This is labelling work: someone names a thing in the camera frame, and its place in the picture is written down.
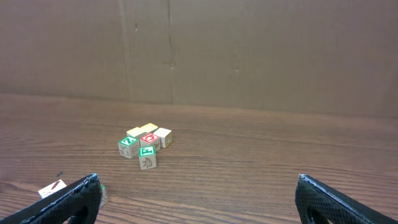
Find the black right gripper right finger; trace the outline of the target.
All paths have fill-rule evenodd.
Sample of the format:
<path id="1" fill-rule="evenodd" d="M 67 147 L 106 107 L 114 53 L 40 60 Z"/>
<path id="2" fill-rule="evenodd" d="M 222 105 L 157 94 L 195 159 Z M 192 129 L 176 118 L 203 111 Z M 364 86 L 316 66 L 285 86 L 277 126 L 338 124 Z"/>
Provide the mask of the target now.
<path id="1" fill-rule="evenodd" d="M 307 174 L 298 176 L 295 204 L 302 223 L 397 224 L 397 220 L 361 204 Z"/>

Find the green E letter block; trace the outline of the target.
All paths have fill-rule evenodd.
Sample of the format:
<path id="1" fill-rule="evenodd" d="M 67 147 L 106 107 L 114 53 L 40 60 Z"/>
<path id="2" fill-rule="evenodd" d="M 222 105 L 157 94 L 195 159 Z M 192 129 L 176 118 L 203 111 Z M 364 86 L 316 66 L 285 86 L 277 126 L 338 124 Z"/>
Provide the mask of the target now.
<path id="1" fill-rule="evenodd" d="M 157 167 L 156 150 L 154 146 L 146 146 L 139 149 L 139 164 L 141 170 Z"/>

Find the yellow block far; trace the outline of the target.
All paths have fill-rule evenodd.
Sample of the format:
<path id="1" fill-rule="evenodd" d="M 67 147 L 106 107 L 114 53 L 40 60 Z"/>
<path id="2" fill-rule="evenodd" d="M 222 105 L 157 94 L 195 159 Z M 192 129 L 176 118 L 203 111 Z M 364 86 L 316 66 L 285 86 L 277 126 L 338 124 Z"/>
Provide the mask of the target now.
<path id="1" fill-rule="evenodd" d="M 158 126 L 152 123 L 147 123 L 141 126 L 141 130 L 145 133 L 153 133 L 154 131 L 158 130 Z"/>

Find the red letter block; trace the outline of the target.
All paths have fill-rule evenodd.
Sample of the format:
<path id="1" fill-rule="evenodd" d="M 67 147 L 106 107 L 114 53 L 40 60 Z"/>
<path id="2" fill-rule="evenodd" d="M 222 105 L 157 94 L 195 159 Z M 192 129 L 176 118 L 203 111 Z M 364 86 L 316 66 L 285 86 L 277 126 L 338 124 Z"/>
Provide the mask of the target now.
<path id="1" fill-rule="evenodd" d="M 159 151 L 161 149 L 160 137 L 156 136 L 153 133 L 147 133 L 139 140 L 141 147 L 154 146 L 156 151 Z"/>

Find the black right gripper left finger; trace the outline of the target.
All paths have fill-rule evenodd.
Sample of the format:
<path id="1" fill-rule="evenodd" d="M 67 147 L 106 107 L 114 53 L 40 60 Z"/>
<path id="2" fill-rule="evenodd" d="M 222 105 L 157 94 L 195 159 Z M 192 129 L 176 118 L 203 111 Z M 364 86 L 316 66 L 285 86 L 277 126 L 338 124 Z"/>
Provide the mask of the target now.
<path id="1" fill-rule="evenodd" d="M 2 224 L 94 224 L 102 198 L 98 174 L 92 173 L 1 220 Z"/>

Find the white feather picture block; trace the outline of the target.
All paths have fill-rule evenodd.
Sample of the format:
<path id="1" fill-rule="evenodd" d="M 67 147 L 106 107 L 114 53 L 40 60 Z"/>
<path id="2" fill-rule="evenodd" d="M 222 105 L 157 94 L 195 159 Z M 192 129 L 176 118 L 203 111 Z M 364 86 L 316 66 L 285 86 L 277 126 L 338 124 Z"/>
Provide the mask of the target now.
<path id="1" fill-rule="evenodd" d="M 64 181 L 62 179 L 59 179 L 59 180 L 55 181 L 54 183 L 51 183 L 50 185 L 40 189 L 38 191 L 38 193 L 40 195 L 40 198 L 43 199 L 61 189 L 63 189 L 66 186 L 67 185 L 64 183 Z"/>

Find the green A letter block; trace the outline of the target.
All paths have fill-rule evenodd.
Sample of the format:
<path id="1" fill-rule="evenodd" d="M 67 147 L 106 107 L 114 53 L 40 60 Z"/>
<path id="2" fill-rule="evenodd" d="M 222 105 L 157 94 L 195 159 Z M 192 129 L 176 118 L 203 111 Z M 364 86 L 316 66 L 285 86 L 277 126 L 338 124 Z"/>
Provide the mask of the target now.
<path id="1" fill-rule="evenodd" d="M 101 184 L 101 201 L 100 201 L 100 205 L 99 207 L 103 207 L 104 205 L 106 205 L 108 203 L 108 196 L 106 193 L 106 188 L 103 184 Z"/>

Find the green Z letter block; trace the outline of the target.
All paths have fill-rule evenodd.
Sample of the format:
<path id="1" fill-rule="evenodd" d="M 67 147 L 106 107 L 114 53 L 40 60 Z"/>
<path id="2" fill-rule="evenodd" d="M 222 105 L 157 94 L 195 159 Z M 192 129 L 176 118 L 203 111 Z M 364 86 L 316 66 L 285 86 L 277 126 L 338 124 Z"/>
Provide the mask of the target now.
<path id="1" fill-rule="evenodd" d="M 119 153 L 128 159 L 132 159 L 138 154 L 140 143 L 137 138 L 126 136 L 118 142 Z"/>

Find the plain white wooden block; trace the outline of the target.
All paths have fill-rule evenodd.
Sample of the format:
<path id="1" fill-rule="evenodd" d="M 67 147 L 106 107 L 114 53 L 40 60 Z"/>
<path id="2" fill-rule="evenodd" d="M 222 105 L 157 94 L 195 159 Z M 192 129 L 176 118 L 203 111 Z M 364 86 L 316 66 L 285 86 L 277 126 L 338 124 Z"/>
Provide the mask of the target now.
<path id="1" fill-rule="evenodd" d="M 167 148 L 173 141 L 173 132 L 170 129 L 158 128 L 154 135 L 160 138 L 161 148 Z"/>

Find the yellow block near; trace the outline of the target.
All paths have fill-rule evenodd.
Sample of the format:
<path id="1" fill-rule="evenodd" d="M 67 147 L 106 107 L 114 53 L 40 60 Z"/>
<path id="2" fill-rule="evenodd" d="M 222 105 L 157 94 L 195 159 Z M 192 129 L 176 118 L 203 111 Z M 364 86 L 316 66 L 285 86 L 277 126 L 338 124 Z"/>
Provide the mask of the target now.
<path id="1" fill-rule="evenodd" d="M 140 139 L 141 137 L 145 136 L 147 133 L 140 127 L 132 128 L 126 131 L 127 136 L 134 137 L 136 139 Z"/>

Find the yellow block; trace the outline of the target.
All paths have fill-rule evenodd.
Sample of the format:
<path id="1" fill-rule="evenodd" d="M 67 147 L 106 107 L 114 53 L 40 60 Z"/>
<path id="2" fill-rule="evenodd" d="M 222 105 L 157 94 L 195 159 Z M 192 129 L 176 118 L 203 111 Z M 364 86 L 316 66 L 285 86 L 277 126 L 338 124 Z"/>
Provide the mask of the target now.
<path id="1" fill-rule="evenodd" d="M 141 126 L 141 130 L 145 133 L 153 133 L 154 131 L 158 130 L 158 126 L 152 123 L 147 123 Z"/>
<path id="2" fill-rule="evenodd" d="M 126 131 L 127 136 L 134 137 L 136 139 L 140 139 L 141 137 L 145 136 L 147 133 L 140 127 L 132 128 Z"/>

